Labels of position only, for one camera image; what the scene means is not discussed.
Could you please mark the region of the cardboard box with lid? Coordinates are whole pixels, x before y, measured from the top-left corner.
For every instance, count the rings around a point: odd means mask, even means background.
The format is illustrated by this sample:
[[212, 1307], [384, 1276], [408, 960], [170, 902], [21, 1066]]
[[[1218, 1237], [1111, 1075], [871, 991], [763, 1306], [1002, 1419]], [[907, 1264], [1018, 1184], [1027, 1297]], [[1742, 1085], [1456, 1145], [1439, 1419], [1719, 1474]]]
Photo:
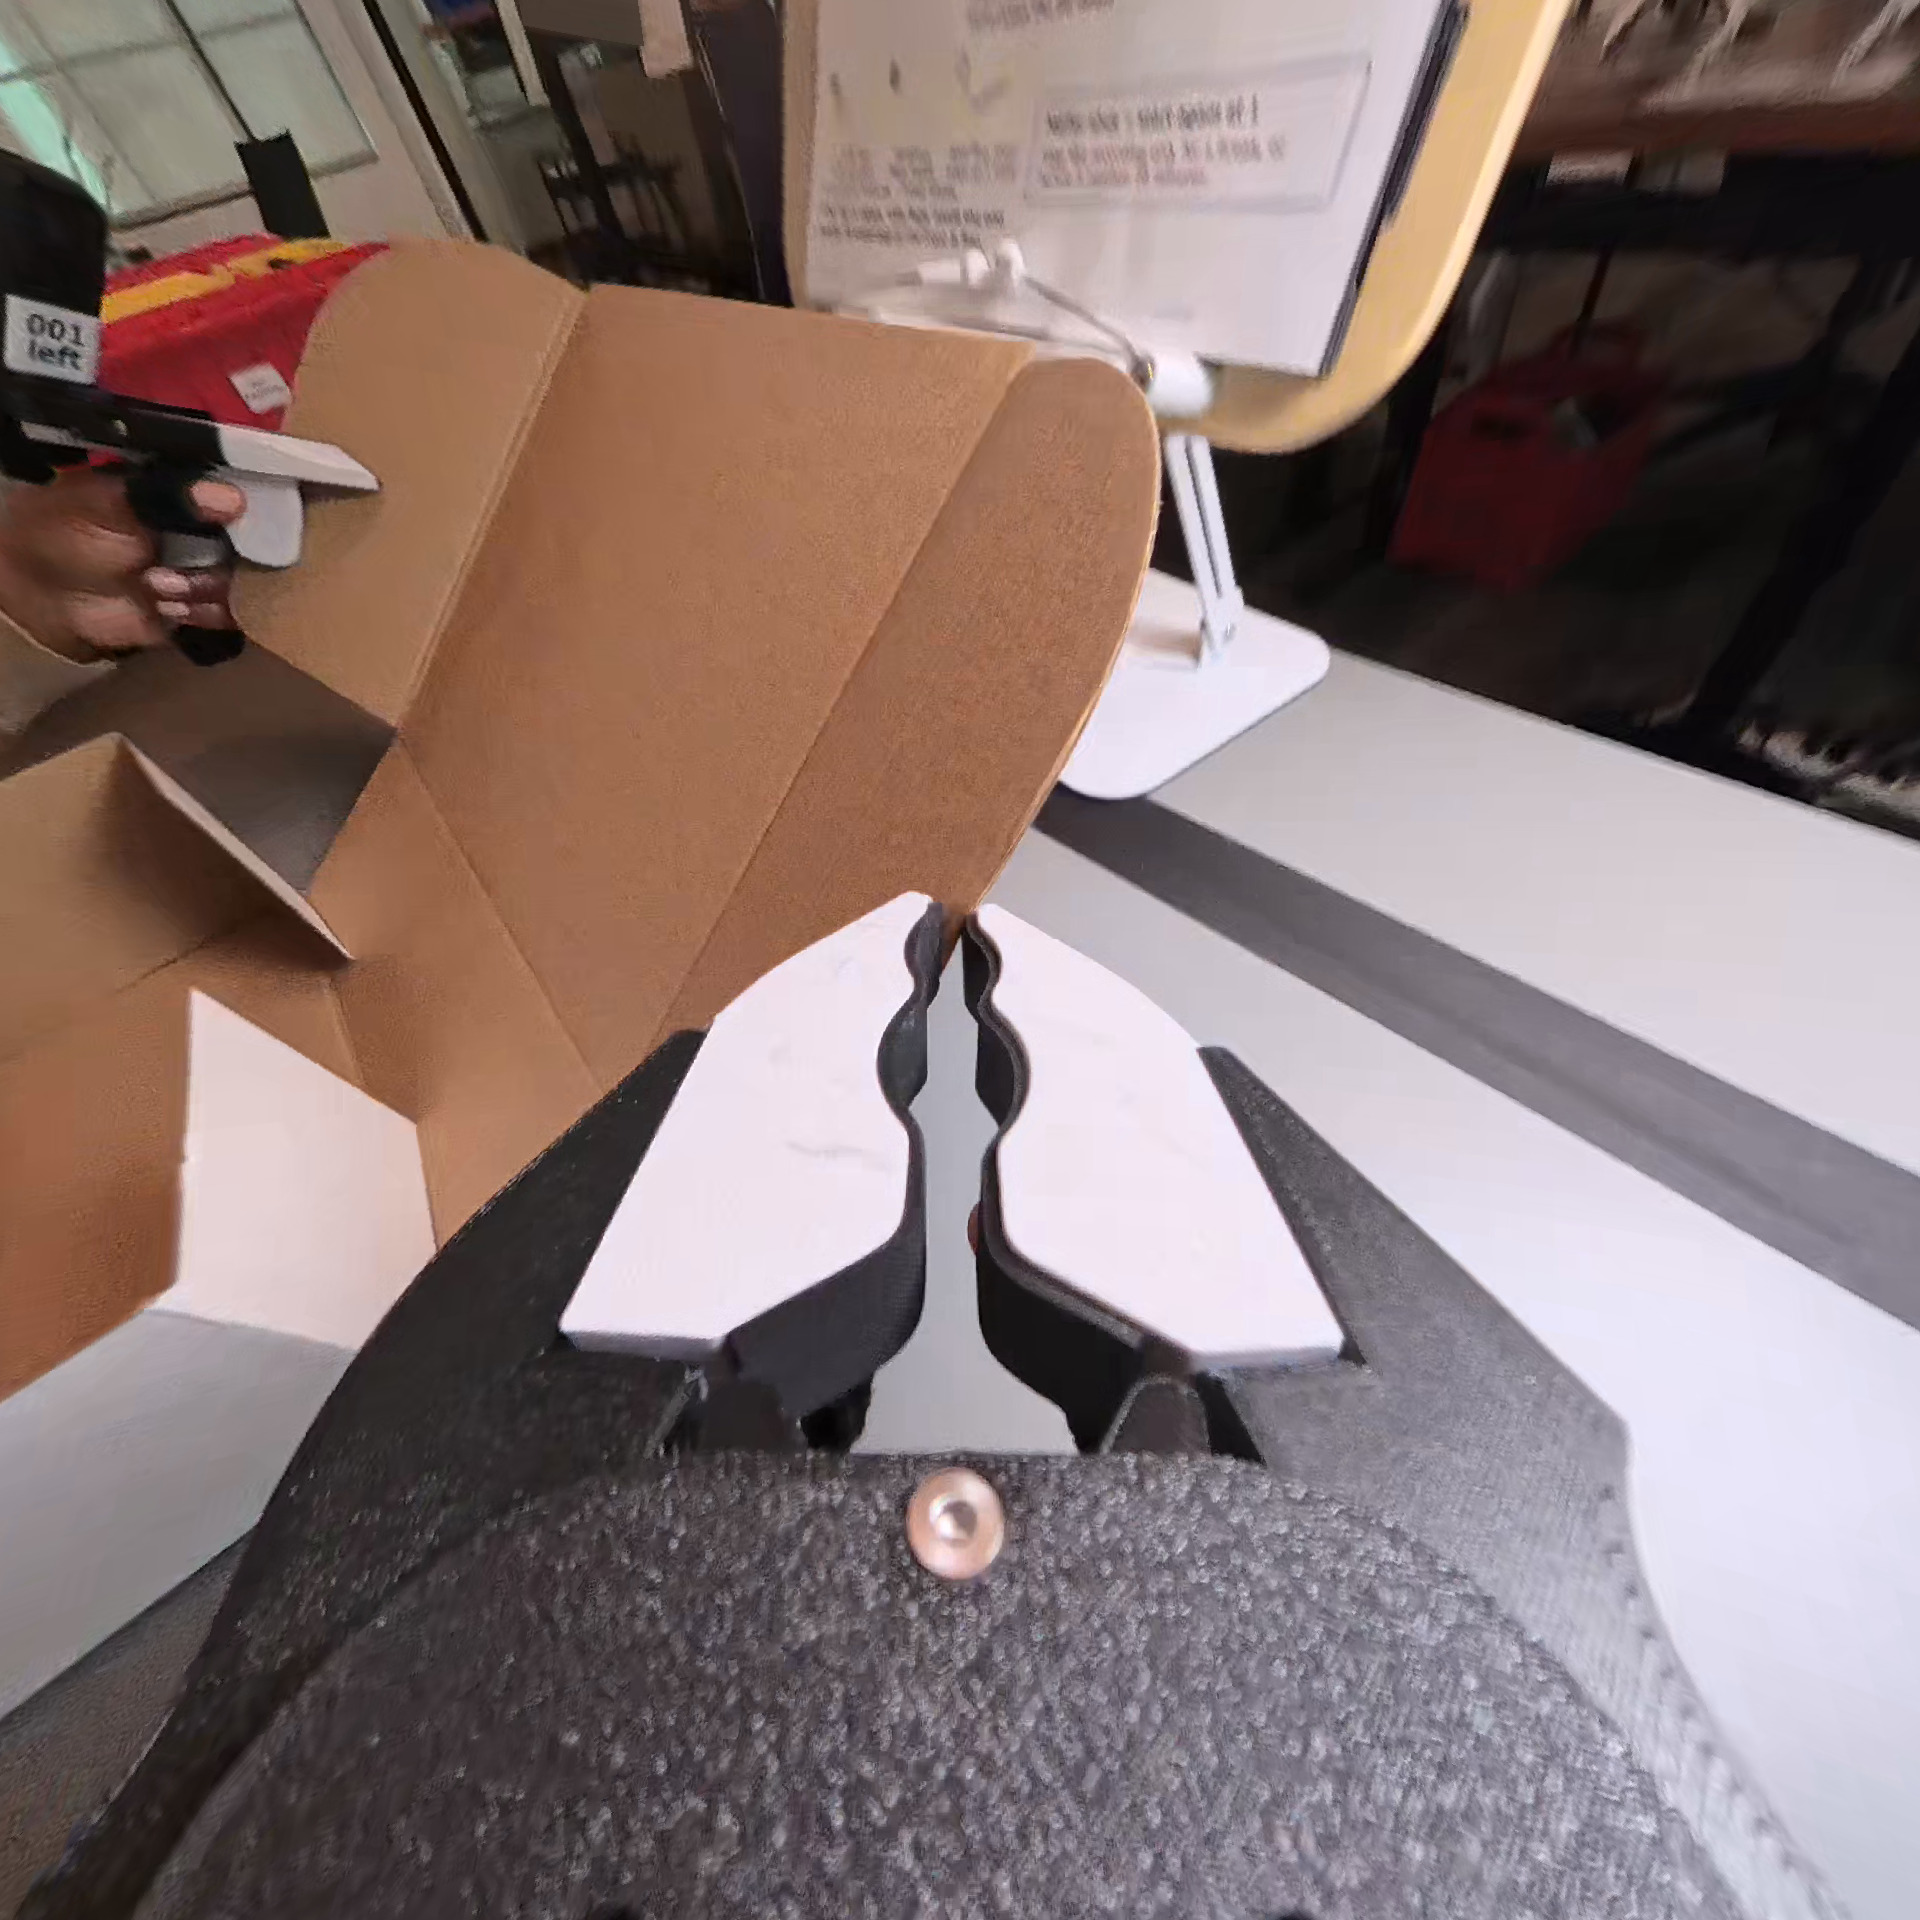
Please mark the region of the cardboard box with lid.
[[1159, 442], [1093, 356], [470, 243], [358, 266], [295, 434], [377, 489], [4, 744], [4, 1396], [179, 1287], [190, 1016], [358, 1088], [435, 1242], [664, 1040], [990, 889], [1129, 630]]

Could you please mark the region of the printed instruction sheet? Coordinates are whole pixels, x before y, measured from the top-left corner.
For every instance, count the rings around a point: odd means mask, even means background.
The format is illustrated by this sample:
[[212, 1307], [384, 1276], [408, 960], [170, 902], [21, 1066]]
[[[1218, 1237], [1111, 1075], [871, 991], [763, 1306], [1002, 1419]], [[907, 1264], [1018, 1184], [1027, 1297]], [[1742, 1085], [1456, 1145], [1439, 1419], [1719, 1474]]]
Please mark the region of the printed instruction sheet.
[[795, 294], [1326, 374], [1465, 26], [1439, 1], [817, 4]]

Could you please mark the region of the person's left forearm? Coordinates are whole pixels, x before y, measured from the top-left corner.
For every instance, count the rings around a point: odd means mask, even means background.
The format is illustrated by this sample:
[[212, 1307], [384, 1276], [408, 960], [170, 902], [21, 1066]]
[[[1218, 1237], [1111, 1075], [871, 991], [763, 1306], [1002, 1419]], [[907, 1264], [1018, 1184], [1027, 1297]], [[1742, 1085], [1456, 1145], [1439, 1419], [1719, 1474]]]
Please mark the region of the person's left forearm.
[[109, 657], [74, 659], [39, 643], [7, 611], [2, 613], [2, 739], [23, 734], [47, 707], [112, 678]]

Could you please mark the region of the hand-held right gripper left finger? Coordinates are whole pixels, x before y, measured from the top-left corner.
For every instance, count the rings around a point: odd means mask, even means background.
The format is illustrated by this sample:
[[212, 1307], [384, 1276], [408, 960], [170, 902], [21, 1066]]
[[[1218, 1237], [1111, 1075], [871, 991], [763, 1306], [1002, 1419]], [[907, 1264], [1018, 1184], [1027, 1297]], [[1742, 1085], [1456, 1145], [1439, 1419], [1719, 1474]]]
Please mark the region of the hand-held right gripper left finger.
[[557, 1330], [681, 1362], [806, 1419], [920, 1323], [928, 1072], [945, 911], [903, 892], [761, 974], [708, 1024]]

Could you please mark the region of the window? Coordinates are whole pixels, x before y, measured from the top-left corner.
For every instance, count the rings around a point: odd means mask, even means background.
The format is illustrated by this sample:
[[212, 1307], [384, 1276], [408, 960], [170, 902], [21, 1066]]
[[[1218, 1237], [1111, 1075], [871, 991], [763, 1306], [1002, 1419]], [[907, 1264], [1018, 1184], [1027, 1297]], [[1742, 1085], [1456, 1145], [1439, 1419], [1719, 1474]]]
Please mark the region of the window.
[[119, 225], [234, 198], [243, 141], [320, 178], [376, 155], [295, 1], [5, 1], [2, 133]]

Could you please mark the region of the grey tape strip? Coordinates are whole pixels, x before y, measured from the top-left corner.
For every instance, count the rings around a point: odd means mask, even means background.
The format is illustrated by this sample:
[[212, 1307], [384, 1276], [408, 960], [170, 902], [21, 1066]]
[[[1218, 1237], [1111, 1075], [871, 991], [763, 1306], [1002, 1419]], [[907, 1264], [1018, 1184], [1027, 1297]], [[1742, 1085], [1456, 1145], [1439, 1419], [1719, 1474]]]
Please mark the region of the grey tape strip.
[[1035, 830], [1916, 1330], [1912, 1169], [1155, 800]]

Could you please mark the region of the red felt bag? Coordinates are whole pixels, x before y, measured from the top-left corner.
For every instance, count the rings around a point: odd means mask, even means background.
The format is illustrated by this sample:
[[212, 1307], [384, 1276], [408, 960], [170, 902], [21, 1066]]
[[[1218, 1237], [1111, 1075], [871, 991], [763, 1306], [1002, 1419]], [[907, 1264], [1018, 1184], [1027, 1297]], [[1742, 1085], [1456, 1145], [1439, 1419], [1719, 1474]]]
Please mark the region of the red felt bag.
[[1623, 507], [1665, 406], [1629, 321], [1500, 362], [1432, 416], [1385, 560], [1493, 592], [1543, 579]]

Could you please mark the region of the red and yellow bag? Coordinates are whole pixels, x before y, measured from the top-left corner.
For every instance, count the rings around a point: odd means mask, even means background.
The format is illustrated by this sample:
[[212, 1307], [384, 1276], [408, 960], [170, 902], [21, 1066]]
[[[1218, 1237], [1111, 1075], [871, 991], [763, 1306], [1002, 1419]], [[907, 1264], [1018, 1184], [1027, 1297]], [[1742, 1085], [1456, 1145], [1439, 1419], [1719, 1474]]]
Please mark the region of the red and yellow bag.
[[108, 390], [277, 429], [314, 321], [386, 242], [241, 234], [115, 268], [101, 303]]

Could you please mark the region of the person's left hand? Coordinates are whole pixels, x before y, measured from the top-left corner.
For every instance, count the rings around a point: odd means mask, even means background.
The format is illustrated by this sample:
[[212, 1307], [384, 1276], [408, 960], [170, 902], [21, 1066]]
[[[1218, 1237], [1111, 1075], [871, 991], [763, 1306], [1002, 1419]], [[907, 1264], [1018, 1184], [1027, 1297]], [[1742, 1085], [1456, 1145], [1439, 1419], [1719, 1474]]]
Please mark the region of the person's left hand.
[[4, 483], [2, 610], [38, 646], [81, 663], [157, 649], [179, 632], [238, 632], [227, 568], [163, 563], [123, 470], [108, 465]]

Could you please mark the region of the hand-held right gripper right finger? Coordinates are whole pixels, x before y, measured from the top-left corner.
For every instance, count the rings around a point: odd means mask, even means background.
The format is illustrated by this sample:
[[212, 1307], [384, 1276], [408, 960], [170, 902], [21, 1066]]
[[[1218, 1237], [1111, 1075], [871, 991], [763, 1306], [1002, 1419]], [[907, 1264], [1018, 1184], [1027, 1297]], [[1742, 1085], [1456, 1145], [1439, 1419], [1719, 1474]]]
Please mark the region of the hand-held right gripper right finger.
[[1005, 907], [961, 947], [994, 1123], [972, 1212], [990, 1355], [1078, 1451], [1256, 1451], [1229, 1386], [1331, 1370], [1345, 1330], [1210, 1052]]

